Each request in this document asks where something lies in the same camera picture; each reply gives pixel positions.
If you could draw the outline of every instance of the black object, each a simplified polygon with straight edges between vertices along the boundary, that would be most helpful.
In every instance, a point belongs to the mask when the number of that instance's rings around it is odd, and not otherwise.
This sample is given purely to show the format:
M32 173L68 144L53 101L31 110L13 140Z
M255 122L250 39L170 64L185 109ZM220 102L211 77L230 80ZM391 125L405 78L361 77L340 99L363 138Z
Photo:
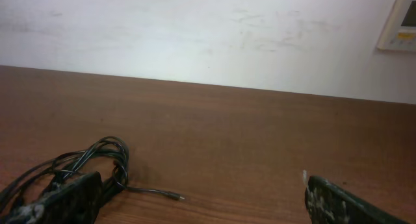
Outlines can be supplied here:
M313 224L406 223L317 176L309 178L305 205Z
M114 160L111 178L102 182L98 172L86 175L79 173L91 158L101 156ZM93 223L98 210L123 190L157 193L176 201L184 199L174 192L128 186L128 161L129 149L125 142L117 137L108 136L98 140L88 149L64 153L37 165L10 183L0 193L0 213L16 196L10 213L0 218L0 224ZM50 166L20 184L30 174L46 165ZM48 174L55 176L43 190L40 198L26 205L24 194L27 188L36 179ZM73 182L66 182L73 175L81 175L81 177Z

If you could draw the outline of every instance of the wood grain surface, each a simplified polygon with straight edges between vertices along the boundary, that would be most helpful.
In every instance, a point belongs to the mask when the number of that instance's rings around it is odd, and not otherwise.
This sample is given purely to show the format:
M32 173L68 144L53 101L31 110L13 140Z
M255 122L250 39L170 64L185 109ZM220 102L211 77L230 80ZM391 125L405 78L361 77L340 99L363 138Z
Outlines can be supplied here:
M130 185L186 197L122 192L96 223L311 223L304 169L416 223L414 105L6 66L0 99L2 188L113 135Z

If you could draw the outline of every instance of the cable connector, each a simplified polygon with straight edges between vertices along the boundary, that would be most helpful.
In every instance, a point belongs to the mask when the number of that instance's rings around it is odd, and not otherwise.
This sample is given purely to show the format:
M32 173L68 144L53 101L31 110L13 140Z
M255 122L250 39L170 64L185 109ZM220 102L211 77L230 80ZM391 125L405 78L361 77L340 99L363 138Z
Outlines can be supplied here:
M175 201L180 201L180 200L185 199L181 194L178 194L178 193L175 193L175 192L166 192L163 195L166 196L167 198L171 198Z

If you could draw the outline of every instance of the white wall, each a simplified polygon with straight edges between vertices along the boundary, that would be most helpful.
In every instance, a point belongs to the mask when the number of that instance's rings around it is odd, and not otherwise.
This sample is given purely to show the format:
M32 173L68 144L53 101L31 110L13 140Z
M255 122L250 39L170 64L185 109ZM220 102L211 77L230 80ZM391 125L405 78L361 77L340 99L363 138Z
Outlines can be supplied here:
M375 50L393 3L0 0L0 64L416 103L416 54Z

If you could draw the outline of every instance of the wire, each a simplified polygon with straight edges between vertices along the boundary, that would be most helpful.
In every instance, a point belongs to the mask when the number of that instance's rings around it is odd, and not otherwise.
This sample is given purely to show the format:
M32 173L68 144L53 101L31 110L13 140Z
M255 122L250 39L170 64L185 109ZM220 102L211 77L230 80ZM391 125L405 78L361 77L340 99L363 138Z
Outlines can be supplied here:
M106 147L107 145L115 146L116 149ZM15 181L11 182L1 193L0 193L0 213L5 209L11 199L18 194L15 198L12 208L13 210L19 206L24 205L24 193L27 188L37 179L44 175L54 174L55 176L51 179L48 186L42 191L40 195L47 192L51 192L61 184L64 184L73 175L82 175L79 170L91 159L96 157L108 157L114 159L114 169L112 171L112 177L103 181L103 194L102 203L100 208L107 203L116 194L123 190L131 192L151 192L164 195L174 200L184 199L181 195L174 192L166 192L162 190L155 190L149 188L132 188L127 186L129 182L128 173L128 162L129 162L129 149L125 142L115 136L108 136L98 140L96 143L91 145L88 149L82 151L75 151L70 153L64 153L54 159L48 160L41 163L32 169L26 171L20 175ZM50 164L50 166L43 171L37 173L31 178L27 179L23 184L18 184L31 173L36 170Z

